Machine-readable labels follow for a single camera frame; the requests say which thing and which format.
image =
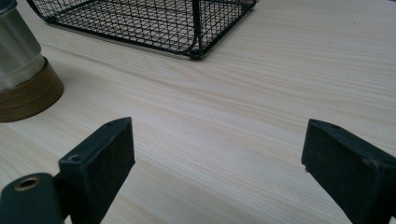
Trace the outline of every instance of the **wire basket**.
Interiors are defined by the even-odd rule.
[[[256,0],[27,0],[60,28],[200,59]]]

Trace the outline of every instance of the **brown cork ring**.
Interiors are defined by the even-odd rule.
[[[27,119],[53,105],[64,93],[64,84],[45,58],[43,69],[31,79],[0,91],[0,122]]]

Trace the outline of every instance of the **black wire basket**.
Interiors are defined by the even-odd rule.
[[[123,45],[200,59],[257,0],[27,0],[47,23]]]

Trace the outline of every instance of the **light wood grain surface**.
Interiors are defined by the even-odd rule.
[[[261,0],[201,62],[48,26],[18,11],[64,83],[0,124],[0,188],[132,117],[136,165],[103,223],[350,223],[301,165],[306,124],[396,156],[396,3]]]

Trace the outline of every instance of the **hole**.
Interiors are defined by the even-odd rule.
[[[69,157],[70,161],[81,161],[81,157],[79,155],[74,155]]]
[[[28,189],[32,189],[40,183],[40,178],[33,176],[26,179],[23,179],[20,183],[15,185],[14,189],[16,191],[25,191]]]

